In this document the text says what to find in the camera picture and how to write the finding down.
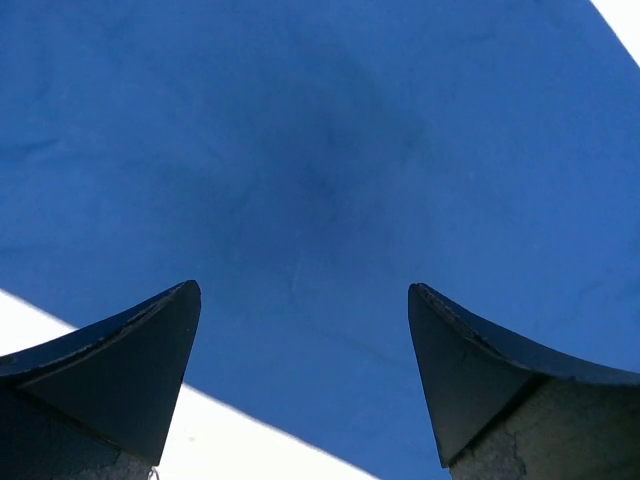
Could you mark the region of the blue surgical drape cloth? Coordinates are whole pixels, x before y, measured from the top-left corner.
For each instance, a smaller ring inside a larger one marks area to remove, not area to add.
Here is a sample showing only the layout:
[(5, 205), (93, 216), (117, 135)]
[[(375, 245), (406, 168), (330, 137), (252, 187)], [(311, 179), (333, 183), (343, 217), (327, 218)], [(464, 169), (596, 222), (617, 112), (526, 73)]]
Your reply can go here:
[(639, 367), (635, 1), (5, 1), (5, 350), (184, 280), (158, 479), (443, 479), (426, 283)]

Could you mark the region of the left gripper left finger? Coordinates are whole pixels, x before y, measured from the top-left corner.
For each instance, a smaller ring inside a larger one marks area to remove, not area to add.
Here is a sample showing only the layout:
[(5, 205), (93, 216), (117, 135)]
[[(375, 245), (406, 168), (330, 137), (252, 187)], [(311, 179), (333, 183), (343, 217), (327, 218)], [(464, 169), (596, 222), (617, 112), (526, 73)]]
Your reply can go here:
[(2, 356), (2, 478), (149, 478), (162, 457), (200, 311), (200, 287), (188, 280)]

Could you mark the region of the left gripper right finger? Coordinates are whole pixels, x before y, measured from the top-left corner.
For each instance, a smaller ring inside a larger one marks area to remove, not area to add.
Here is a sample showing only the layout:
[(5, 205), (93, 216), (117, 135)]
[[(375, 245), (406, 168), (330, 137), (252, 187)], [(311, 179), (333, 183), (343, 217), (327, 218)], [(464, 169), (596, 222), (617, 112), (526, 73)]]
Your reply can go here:
[(639, 377), (536, 343), (424, 284), (411, 337), (441, 465), (455, 479), (635, 479)]

